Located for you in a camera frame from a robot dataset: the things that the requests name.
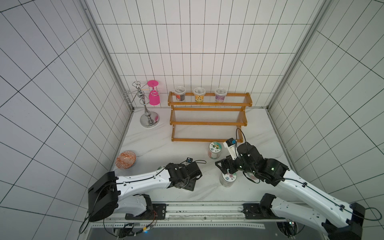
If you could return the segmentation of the jar with flower lid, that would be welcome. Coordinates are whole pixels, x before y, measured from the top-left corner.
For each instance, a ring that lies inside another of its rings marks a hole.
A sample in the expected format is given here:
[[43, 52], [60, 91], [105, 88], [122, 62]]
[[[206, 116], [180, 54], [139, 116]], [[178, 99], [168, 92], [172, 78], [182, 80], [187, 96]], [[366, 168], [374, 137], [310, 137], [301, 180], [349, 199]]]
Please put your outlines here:
[[218, 159], [222, 152], [222, 145], [219, 142], [211, 142], [209, 144], [208, 156], [211, 159]]

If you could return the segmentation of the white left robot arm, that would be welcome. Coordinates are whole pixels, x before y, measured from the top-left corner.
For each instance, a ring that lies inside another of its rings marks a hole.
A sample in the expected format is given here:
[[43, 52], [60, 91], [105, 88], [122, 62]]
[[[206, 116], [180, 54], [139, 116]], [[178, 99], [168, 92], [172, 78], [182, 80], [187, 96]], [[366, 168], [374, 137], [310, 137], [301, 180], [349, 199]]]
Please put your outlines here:
[[135, 176], [116, 176], [114, 171], [108, 172], [88, 190], [89, 221], [101, 221], [117, 213], [141, 216], [153, 211], [146, 192], [169, 188], [193, 191], [202, 176], [196, 162], [169, 163], [154, 172]]

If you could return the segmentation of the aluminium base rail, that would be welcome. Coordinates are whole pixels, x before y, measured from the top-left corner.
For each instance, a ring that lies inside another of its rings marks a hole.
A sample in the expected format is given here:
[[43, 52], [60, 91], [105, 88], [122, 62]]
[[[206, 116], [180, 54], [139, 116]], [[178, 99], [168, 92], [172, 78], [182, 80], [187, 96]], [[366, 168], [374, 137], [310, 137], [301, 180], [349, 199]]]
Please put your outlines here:
[[104, 206], [91, 208], [87, 225], [101, 224], [105, 219], [114, 215], [124, 215], [125, 221], [131, 227], [135, 222], [150, 221], [222, 221], [252, 220], [284, 222], [292, 220], [322, 231], [326, 218], [315, 209], [286, 202], [274, 195], [266, 194], [259, 203], [243, 204], [164, 204], [152, 203], [148, 195], [135, 196], [127, 206]]

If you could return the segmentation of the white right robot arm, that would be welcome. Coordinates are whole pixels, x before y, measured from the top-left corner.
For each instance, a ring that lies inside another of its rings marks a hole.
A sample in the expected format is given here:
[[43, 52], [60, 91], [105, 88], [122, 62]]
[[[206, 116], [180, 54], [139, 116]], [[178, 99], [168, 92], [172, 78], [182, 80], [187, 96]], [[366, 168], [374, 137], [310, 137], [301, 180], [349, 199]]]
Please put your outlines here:
[[291, 204], [264, 194], [248, 214], [261, 219], [293, 220], [322, 232], [330, 240], [360, 240], [363, 236], [365, 208], [341, 201], [302, 179], [276, 159], [264, 158], [255, 146], [245, 142], [238, 147], [234, 139], [224, 142], [230, 155], [216, 161], [223, 174], [243, 172], [261, 182], [294, 194], [307, 206]]

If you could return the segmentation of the jar with pink floral lid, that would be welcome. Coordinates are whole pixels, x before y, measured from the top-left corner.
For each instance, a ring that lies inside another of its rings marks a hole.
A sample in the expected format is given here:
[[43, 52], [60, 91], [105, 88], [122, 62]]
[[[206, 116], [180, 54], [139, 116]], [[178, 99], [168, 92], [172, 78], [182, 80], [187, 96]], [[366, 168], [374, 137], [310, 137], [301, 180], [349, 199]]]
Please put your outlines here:
[[229, 173], [222, 174], [220, 176], [219, 180], [220, 180], [220, 183], [222, 186], [229, 188], [237, 180], [237, 174], [236, 173], [234, 173], [234, 174], [229, 174]]

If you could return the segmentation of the pink plastic wine glass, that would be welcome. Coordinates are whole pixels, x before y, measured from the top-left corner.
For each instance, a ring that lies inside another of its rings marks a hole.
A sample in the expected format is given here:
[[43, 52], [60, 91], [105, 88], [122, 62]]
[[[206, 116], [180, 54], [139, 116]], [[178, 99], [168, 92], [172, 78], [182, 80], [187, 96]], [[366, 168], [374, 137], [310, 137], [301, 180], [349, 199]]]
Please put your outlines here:
[[157, 89], [159, 82], [156, 80], [148, 81], [148, 86], [150, 87], [149, 101], [150, 105], [157, 106], [160, 104], [160, 93]]

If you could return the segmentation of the orange wooden tiered shelf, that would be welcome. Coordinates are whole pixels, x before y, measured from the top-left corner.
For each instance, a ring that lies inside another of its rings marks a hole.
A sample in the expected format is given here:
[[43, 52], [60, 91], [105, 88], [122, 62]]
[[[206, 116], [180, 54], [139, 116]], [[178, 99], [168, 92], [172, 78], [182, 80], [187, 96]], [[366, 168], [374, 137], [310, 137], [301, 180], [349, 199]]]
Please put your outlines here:
[[172, 126], [173, 142], [224, 142], [226, 139], [211, 138], [177, 138], [176, 126], [234, 126], [237, 128], [248, 125], [246, 108], [253, 101], [249, 93], [229, 93], [224, 102], [216, 102], [214, 93], [207, 93], [204, 101], [195, 101], [193, 93], [185, 93], [185, 100], [179, 101], [176, 93], [170, 92], [168, 106], [171, 107], [170, 125]]

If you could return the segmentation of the clear cup with yellow label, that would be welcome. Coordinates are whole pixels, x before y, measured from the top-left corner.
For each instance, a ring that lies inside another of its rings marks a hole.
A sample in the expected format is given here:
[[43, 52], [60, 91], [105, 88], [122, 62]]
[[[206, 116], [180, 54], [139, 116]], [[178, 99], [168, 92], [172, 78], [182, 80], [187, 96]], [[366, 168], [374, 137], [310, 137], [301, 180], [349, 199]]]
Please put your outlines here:
[[194, 89], [195, 102], [202, 103], [204, 101], [205, 94], [206, 94], [206, 90], [204, 88], [195, 88]]

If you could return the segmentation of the silver glass holder stand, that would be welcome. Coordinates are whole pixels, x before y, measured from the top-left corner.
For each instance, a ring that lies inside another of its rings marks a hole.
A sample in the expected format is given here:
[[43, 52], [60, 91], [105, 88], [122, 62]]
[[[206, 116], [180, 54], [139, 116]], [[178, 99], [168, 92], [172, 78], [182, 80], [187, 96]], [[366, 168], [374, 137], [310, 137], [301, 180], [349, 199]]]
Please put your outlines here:
[[157, 113], [151, 112], [147, 105], [150, 105], [149, 93], [150, 87], [148, 83], [142, 85], [139, 81], [134, 81], [132, 86], [135, 88], [133, 91], [125, 91], [123, 96], [128, 102], [128, 105], [132, 105], [135, 99], [139, 99], [139, 103], [144, 107], [144, 113], [141, 115], [140, 123], [145, 128], [155, 127], [160, 120], [160, 117]]

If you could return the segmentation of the clear cup with purple label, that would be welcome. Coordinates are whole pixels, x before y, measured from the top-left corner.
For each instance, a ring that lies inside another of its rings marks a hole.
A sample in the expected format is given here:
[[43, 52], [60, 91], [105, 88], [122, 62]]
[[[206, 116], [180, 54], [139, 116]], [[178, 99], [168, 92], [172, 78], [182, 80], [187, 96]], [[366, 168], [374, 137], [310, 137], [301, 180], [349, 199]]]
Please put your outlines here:
[[224, 88], [217, 88], [215, 90], [215, 101], [217, 103], [223, 103], [225, 101], [225, 97], [227, 95], [227, 90]]

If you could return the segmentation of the clear cup with dark seeds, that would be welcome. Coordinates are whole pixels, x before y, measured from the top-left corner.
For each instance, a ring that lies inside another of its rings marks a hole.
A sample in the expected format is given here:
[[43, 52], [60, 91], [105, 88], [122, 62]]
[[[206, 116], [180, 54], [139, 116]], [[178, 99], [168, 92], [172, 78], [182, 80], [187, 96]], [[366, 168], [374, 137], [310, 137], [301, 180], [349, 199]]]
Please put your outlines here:
[[175, 96], [176, 96], [177, 101], [179, 101], [179, 102], [185, 101], [186, 88], [182, 87], [182, 86], [176, 87], [175, 88]]

